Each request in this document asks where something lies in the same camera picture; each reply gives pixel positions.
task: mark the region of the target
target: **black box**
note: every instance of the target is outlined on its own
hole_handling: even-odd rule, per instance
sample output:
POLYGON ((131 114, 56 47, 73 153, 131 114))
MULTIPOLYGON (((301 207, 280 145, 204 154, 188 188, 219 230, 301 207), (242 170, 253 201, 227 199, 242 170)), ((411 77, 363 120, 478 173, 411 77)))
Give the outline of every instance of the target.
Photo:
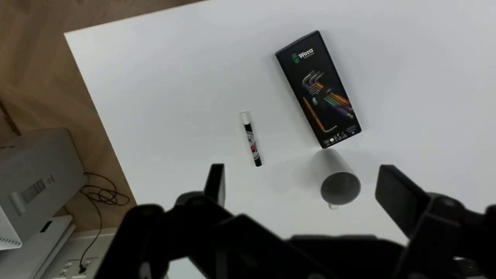
POLYGON ((320 32, 276 56, 323 149, 362 132, 320 32))

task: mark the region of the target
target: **floor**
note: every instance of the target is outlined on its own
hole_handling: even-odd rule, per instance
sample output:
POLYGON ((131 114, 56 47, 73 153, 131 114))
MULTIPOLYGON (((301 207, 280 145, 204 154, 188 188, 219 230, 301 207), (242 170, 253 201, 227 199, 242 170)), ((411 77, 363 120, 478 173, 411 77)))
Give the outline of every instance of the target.
MULTIPOLYGON (((16 126, 21 132, 70 129, 86 170, 112 179, 132 196, 63 35, 193 2, 0 0, 0 100, 16 126)), ((94 184, 111 187, 104 180, 94 184)), ((104 227, 118 227, 134 205, 100 205, 104 227)), ((80 230, 100 227, 97 211, 81 194, 67 204, 67 211, 80 230)))

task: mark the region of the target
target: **marker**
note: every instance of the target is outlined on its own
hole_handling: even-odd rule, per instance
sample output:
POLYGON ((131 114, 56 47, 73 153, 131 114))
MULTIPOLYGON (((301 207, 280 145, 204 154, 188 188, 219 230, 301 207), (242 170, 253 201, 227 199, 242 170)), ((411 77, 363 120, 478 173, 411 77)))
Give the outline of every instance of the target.
POLYGON ((252 149, 255 166, 259 168, 259 166, 262 166, 262 159, 261 159, 261 154, 259 154, 259 149, 258 149, 258 143, 255 142, 255 134, 253 134, 253 128, 252 128, 252 122, 250 122, 250 114, 249 112, 242 112, 242 120, 244 120, 244 126, 245 126, 245 131, 247 131, 247 139, 249 139, 249 145, 250 145, 250 149, 252 149))

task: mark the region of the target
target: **black cable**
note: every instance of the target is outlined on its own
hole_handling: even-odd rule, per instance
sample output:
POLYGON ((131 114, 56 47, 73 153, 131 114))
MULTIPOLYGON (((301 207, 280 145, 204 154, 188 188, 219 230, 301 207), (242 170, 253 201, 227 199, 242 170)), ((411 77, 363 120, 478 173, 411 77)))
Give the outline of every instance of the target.
POLYGON ((90 204, 95 207, 95 210, 97 210, 97 213, 98 213, 98 219, 100 219, 100 230, 98 230, 95 239, 92 241, 92 244, 84 250, 84 253, 83 253, 81 258, 80 258, 80 275, 84 273, 84 272, 87 272, 87 266, 83 266, 84 256, 86 256, 87 252, 94 247, 94 244, 97 242, 97 239, 100 238, 100 235, 101 235, 103 230, 104 230, 104 218, 103 218, 103 213, 100 211, 100 208, 97 207, 97 204, 95 204, 87 194, 84 194, 83 191, 81 191, 81 194, 83 194, 84 197, 87 197, 87 199, 90 201, 90 204))
POLYGON ((89 177, 100 177, 100 179, 106 180, 107 184, 112 185, 114 190, 107 190, 107 188, 89 184, 80 191, 95 207, 95 210, 98 213, 98 218, 100 218, 98 235, 95 236, 92 244, 86 249, 86 252, 81 255, 80 275, 87 272, 87 266, 83 264, 84 263, 84 256, 94 247, 94 244, 98 241, 98 238, 100 238, 100 235, 103 233, 103 228, 104 228, 104 218, 103 218, 103 213, 101 213, 101 210, 98 208, 97 204, 103 204, 103 205, 109 205, 109 207, 126 207, 131 202, 129 196, 126 196, 123 193, 118 193, 118 187, 109 177, 104 177, 104 176, 95 174, 95 173, 87 173, 87 176, 89 177))

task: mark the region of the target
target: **white tabletop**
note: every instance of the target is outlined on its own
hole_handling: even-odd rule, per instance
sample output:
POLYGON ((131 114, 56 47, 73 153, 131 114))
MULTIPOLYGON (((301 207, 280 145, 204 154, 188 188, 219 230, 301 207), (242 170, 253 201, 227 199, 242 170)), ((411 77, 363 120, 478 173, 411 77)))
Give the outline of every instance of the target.
POLYGON ((496 204, 496 4, 214 0, 69 33, 140 204, 166 208, 227 165, 233 213, 283 238, 374 233, 404 242, 374 199, 379 166, 483 211, 496 204), (275 53, 321 30, 363 132, 334 149, 363 184, 320 196, 320 146, 275 53), (239 120, 250 111, 264 166, 239 120))

